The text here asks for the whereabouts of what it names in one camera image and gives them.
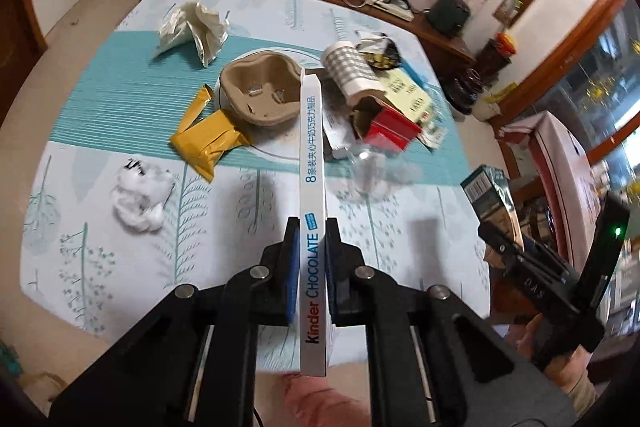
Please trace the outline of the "brown paper pulp cup tray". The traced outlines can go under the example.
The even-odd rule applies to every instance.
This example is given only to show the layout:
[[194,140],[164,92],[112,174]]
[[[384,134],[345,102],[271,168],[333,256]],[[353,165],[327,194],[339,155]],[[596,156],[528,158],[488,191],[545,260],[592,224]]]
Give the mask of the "brown paper pulp cup tray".
[[291,57],[259,51],[224,66],[219,83],[241,119],[272,127],[299,115],[303,72]]

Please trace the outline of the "crumpled white plastic bag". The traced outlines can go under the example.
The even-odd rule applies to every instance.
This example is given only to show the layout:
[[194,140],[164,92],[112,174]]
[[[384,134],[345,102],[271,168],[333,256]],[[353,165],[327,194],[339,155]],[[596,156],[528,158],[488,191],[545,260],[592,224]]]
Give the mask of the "crumpled white plastic bag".
[[163,228],[165,205],[175,186],[169,170],[139,157],[131,157],[117,170],[111,202],[116,217],[138,233]]

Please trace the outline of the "leaf-print teal tablecloth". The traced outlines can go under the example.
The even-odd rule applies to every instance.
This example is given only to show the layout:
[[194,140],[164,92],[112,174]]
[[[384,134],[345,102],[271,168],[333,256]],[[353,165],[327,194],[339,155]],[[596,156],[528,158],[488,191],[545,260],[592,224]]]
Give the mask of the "leaf-print teal tablecloth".
[[318,0],[142,0],[64,105],[25,213],[21,286],[115,341],[169,291],[227,283],[296,226],[285,318],[258,366],[319,374],[366,355],[329,321],[335,219],[401,285],[487,317],[469,164],[418,40]]

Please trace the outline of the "pink-covered side table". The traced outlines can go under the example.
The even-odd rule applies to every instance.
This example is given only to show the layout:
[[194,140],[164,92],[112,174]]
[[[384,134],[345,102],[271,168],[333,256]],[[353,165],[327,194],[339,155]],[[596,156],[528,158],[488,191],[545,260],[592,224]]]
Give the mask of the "pink-covered side table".
[[507,124],[498,139],[532,154],[554,221],[559,254],[582,271],[601,210],[587,153],[574,134],[549,112]]

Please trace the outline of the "black pedestal with red-yellow ornament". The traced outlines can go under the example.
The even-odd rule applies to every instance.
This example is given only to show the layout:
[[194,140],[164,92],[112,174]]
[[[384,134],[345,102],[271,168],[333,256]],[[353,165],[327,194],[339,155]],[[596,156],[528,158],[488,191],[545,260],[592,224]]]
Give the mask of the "black pedestal with red-yellow ornament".
[[492,87],[498,81],[499,72],[511,64],[516,52],[515,40],[506,32],[498,32],[487,41],[477,53],[474,64],[475,72],[485,88]]

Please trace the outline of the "black and white snack bag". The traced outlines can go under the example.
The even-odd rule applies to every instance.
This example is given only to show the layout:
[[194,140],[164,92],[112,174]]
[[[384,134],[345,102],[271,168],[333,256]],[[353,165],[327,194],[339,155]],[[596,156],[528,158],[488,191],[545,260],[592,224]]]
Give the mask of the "black and white snack bag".
[[357,30],[356,49],[367,64],[376,70],[390,70],[401,65],[396,43],[384,32]]

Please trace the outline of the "dark green speaker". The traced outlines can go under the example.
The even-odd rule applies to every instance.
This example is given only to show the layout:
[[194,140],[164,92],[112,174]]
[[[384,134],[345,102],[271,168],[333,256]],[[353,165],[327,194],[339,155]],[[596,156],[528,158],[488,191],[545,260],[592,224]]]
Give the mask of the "dark green speaker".
[[457,38],[470,16],[463,0],[437,0],[425,14],[431,28],[447,38]]

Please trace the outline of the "red cardboard box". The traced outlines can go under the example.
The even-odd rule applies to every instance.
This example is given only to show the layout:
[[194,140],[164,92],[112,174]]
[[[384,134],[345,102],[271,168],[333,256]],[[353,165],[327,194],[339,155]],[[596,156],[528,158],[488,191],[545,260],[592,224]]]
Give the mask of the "red cardboard box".
[[350,113],[358,139],[392,153],[403,152],[421,133],[421,127],[392,106],[367,96]]

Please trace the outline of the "clear plastic cup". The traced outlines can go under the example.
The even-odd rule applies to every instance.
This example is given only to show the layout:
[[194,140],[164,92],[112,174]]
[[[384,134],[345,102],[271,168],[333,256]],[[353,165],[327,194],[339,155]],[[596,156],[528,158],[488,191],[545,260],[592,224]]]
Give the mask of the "clear plastic cup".
[[347,158],[352,189],[370,200],[390,196],[400,188],[420,182],[423,176],[423,168],[397,148],[359,143],[348,151]]

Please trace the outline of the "white Kinder chocolate box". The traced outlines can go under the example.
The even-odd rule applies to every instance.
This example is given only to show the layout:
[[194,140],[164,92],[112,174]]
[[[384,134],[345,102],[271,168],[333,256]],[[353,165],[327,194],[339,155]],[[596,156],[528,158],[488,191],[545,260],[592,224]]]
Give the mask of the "white Kinder chocolate box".
[[324,179],[322,92],[317,76],[300,85],[298,284],[300,373],[326,376],[326,180]]

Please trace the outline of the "round white table mat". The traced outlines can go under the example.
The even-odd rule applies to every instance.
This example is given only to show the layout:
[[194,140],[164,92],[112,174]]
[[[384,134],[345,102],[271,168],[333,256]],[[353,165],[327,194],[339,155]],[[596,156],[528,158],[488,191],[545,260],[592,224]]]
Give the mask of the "round white table mat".
[[[290,46],[267,46],[247,51],[238,56],[241,58],[258,52],[278,52],[292,58],[302,69],[320,69],[320,56]],[[299,124],[298,119],[277,124],[269,128],[256,127],[250,124],[248,134],[252,143],[249,146],[237,147],[221,158],[221,165],[227,167],[260,169],[274,171],[297,170],[299,158]]]

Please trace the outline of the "crumpled silver foil wrapper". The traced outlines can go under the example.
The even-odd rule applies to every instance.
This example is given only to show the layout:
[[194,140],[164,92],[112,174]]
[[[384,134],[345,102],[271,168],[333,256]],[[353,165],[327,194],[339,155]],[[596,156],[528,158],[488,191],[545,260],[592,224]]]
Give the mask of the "crumpled silver foil wrapper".
[[186,2],[173,10],[158,31],[155,57],[186,43],[193,43],[202,66],[207,68],[229,37],[229,13],[221,15],[201,2]]

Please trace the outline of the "dark green snack packet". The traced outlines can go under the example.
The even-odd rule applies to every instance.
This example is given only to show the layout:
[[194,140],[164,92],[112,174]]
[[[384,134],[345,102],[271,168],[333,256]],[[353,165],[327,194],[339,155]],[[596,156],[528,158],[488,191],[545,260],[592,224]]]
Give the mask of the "dark green snack packet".
[[524,239],[509,180],[496,167],[480,165],[461,182],[463,192],[480,220],[478,235],[486,244],[485,261],[504,273]]

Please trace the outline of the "checkered paper cup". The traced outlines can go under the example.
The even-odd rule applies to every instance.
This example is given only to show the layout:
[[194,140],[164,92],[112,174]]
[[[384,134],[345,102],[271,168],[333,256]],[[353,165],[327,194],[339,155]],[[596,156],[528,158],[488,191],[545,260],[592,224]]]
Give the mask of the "checkered paper cup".
[[385,89],[372,68],[350,41],[339,41],[328,46],[320,62],[346,103],[355,107],[363,98],[384,98]]

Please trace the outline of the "yellow-green flat box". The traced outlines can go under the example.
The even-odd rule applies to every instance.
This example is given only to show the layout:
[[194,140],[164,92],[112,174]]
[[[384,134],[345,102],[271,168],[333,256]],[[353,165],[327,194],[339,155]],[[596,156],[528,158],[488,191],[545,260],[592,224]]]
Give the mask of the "yellow-green flat box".
[[416,139],[431,150],[441,147],[448,129],[432,91],[422,87],[401,67],[381,70],[375,75],[384,87],[387,103],[420,127]]

